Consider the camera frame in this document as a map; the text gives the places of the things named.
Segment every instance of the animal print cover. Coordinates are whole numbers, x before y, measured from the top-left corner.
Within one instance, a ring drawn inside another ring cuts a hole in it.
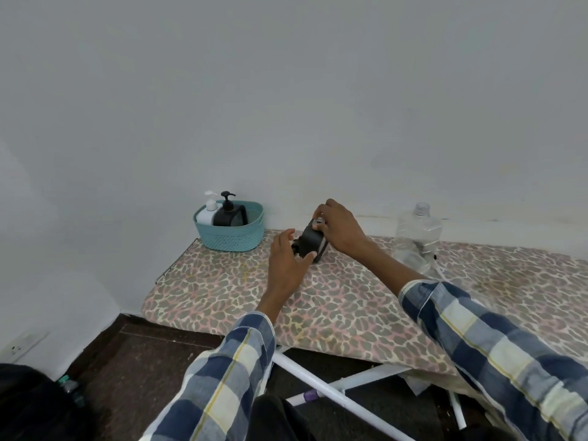
[[[143,315],[184,330],[228,333],[264,292],[277,233],[267,230],[244,253],[211,251],[195,241],[158,280]],[[392,252],[393,238],[372,238]],[[588,262],[539,249],[447,242],[437,257],[449,280],[588,366]],[[276,336],[280,345],[457,375],[397,298],[332,247],[283,308]]]

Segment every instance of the floor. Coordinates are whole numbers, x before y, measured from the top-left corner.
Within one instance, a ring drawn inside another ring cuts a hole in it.
[[[96,441],[137,440],[177,393],[188,365],[221,341],[220,336],[119,316],[68,370],[84,387],[96,415]],[[327,382],[371,367],[369,362],[303,350],[286,354]],[[274,366],[267,393],[288,398],[306,390],[307,385]],[[401,378],[392,377],[350,390],[348,396],[416,440],[445,440],[456,430],[447,394],[437,387],[416,397]],[[468,404],[466,418],[483,420],[476,404]],[[328,399],[298,409],[318,441],[390,439]]]

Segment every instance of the electrical outlet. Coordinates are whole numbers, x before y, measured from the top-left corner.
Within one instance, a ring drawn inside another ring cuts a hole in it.
[[[29,329],[0,351],[0,363],[15,363],[49,335],[48,330]]]

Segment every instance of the black bag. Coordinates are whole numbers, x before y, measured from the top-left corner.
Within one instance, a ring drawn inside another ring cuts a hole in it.
[[[0,440],[90,441],[90,412],[57,383],[24,365],[0,363]]]

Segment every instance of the blue and white plaid sleeve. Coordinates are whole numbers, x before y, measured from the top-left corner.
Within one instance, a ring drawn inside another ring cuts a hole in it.
[[[241,317],[215,350],[188,367],[180,392],[140,441],[243,440],[255,391],[276,348],[263,313]]]
[[[411,281],[402,308],[527,440],[588,440],[588,371],[447,282]]]

